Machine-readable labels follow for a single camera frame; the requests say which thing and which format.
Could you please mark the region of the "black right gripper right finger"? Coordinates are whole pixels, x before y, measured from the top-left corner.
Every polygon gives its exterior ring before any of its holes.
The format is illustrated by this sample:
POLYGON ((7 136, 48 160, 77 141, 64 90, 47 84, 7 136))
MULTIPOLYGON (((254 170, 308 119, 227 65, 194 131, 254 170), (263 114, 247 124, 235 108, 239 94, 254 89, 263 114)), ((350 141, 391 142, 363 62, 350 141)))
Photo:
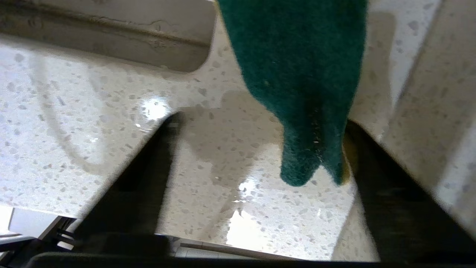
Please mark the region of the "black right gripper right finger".
POLYGON ((475 241, 361 126, 349 121, 364 218, 382 262, 474 263, 475 241))

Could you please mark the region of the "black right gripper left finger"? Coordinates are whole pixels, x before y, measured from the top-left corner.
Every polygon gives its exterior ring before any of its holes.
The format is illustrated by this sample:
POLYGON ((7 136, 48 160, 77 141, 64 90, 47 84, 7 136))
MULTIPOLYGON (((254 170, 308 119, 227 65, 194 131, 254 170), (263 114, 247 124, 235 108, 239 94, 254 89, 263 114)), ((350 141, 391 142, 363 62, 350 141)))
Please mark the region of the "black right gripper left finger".
POLYGON ((164 256, 169 240, 156 228, 173 168, 183 114, 165 118, 75 229, 74 251, 164 256))

